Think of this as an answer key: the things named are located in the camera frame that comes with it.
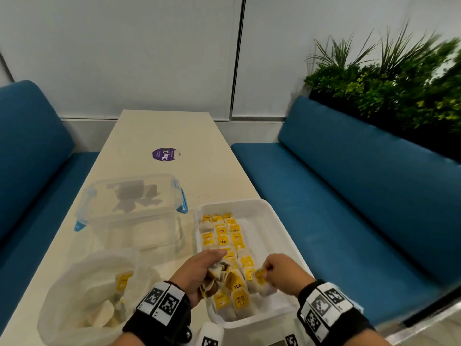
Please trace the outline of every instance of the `tabletop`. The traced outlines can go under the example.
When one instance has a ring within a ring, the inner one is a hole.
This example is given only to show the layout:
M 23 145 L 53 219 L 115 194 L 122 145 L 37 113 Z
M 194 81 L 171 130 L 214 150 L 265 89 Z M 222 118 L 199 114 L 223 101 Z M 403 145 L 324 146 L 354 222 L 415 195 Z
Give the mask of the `tabletop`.
M 159 148 L 176 149 L 175 159 L 154 159 L 153 151 Z M 124 110 L 5 328 L 0 346 L 42 345 L 36 326 L 50 286 L 72 263 L 100 249 L 91 231 L 74 231 L 75 212 L 83 189 L 101 179 L 159 173 L 170 173 L 179 179 L 189 206 L 188 214 L 179 215 L 186 244 L 176 260 L 159 269 L 162 279 L 169 279 L 196 253 L 193 239 L 196 208 L 205 203 L 259 198 L 208 113 Z M 193 333 L 206 321 L 209 321 L 206 306 L 200 303 L 192 311 Z M 258 335 L 267 337 L 276 333 L 271 327 L 278 323 L 254 326 L 248 337 L 257 339 Z

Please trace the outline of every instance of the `hand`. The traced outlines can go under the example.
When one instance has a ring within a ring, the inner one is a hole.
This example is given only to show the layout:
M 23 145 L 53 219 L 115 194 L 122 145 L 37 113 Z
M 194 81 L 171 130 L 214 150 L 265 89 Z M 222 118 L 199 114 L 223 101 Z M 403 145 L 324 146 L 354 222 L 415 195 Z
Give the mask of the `hand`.
M 179 286 L 190 300 L 190 307 L 198 305 L 202 298 L 199 290 L 205 279 L 206 272 L 216 262 L 222 260 L 226 250 L 204 250 L 190 257 L 170 278 L 170 281 Z
M 278 290 L 298 297 L 300 291 L 315 282 L 292 258 L 284 254 L 271 254 L 264 261 L 266 280 Z

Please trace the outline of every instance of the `blue bench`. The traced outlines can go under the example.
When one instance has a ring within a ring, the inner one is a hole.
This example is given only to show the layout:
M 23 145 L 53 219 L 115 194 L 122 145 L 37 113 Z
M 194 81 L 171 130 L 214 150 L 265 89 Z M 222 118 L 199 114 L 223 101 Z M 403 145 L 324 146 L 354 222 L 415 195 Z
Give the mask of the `blue bench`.
M 459 285 L 460 165 L 307 97 L 279 141 L 232 150 L 313 274 L 373 324 Z
M 99 154 L 74 146 L 34 83 L 0 88 L 0 334 Z

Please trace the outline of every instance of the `plastic bag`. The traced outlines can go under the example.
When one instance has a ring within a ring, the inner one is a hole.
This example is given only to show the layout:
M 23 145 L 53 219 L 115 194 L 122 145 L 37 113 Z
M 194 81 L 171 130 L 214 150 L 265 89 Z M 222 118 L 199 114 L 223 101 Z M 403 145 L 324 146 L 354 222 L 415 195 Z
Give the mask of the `plastic bag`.
M 115 327 L 84 326 L 84 321 L 116 292 L 116 276 L 133 271 L 123 294 L 124 316 Z M 121 333 L 137 304 L 160 280 L 152 267 L 140 263 L 135 248 L 96 252 L 73 264 L 48 291 L 37 330 L 48 346 L 104 346 Z

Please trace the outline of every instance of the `black wrist strap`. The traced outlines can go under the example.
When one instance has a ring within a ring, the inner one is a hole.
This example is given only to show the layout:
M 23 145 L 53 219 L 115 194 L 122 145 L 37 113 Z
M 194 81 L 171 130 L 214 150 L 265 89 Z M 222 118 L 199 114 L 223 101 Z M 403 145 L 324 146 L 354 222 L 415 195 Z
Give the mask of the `black wrist strap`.
M 306 286 L 298 300 L 298 319 L 317 346 L 343 346 L 362 331 L 375 330 L 334 284 L 319 279 Z
M 190 301 L 176 284 L 157 282 L 136 307 L 136 311 L 123 327 L 146 346 L 177 345 L 187 343 L 192 334 Z

